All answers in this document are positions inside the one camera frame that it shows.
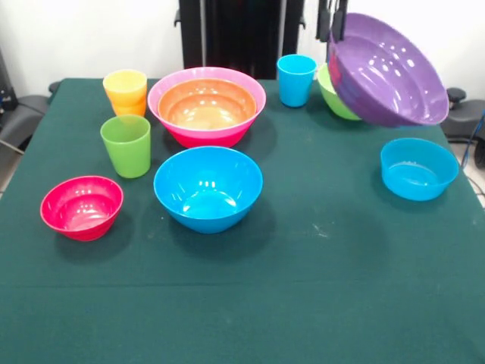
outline floor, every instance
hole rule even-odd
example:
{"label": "floor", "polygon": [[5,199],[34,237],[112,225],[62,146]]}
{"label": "floor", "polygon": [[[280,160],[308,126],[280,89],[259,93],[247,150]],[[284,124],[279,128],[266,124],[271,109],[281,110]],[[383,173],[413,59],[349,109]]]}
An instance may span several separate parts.
{"label": "floor", "polygon": [[[452,150],[456,155],[456,158],[459,162],[462,161],[463,155],[465,153],[465,144],[452,144]],[[12,176],[14,175],[15,171],[17,170],[17,166],[20,164],[22,160],[21,155],[17,153],[6,151],[5,148],[0,148],[0,152],[9,153],[6,158],[6,162],[0,166],[0,199],[2,197],[3,192],[8,188],[8,184]],[[485,191],[485,171],[481,171],[475,167],[475,163],[473,160],[474,154],[474,146],[471,146],[470,150],[470,158],[468,164],[465,168],[465,173],[468,176],[470,185],[473,187],[474,191],[477,193],[477,198],[485,208],[485,195],[480,195],[480,189]]]}

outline light blue bowl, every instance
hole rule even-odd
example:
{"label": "light blue bowl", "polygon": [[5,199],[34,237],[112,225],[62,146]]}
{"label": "light blue bowl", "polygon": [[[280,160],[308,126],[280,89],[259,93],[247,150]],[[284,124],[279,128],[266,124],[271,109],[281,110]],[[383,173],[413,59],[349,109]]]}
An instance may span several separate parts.
{"label": "light blue bowl", "polygon": [[454,181],[459,166],[455,156],[435,143],[402,138],[380,152],[384,184],[396,195],[413,201],[436,199]]}
{"label": "light blue bowl", "polygon": [[202,146],[167,159],[153,187],[175,220],[199,233],[215,234],[246,216],[261,194],[263,174],[241,152]]}

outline cup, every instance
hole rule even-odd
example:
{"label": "cup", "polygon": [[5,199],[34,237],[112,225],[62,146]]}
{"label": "cup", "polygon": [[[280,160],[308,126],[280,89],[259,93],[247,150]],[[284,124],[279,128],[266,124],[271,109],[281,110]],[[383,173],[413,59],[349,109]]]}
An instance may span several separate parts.
{"label": "cup", "polygon": [[277,62],[280,100],[290,108],[306,104],[317,62],[306,55],[285,55]]}
{"label": "cup", "polygon": [[146,75],[143,72],[115,71],[105,77],[103,87],[116,115],[145,115]]}
{"label": "cup", "polygon": [[121,177],[137,178],[150,169],[150,123],[138,115],[121,115],[101,127],[113,167]]}

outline orange bowl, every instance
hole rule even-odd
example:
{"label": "orange bowl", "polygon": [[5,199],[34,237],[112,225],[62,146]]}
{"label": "orange bowl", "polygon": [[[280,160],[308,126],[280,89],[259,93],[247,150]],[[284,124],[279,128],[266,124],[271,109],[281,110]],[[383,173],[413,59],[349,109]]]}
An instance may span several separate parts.
{"label": "orange bowl", "polygon": [[158,102],[158,114],[179,127],[217,130],[255,116],[255,99],[243,87],[219,79],[195,79],[170,88]]}

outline green cup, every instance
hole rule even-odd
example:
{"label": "green cup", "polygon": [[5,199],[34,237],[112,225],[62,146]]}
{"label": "green cup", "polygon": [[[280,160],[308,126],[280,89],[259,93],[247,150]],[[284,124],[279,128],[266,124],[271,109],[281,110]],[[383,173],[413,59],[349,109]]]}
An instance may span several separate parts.
{"label": "green cup", "polygon": [[143,176],[150,169],[150,123],[137,115],[121,115],[101,127],[109,158],[116,173],[125,178]]}

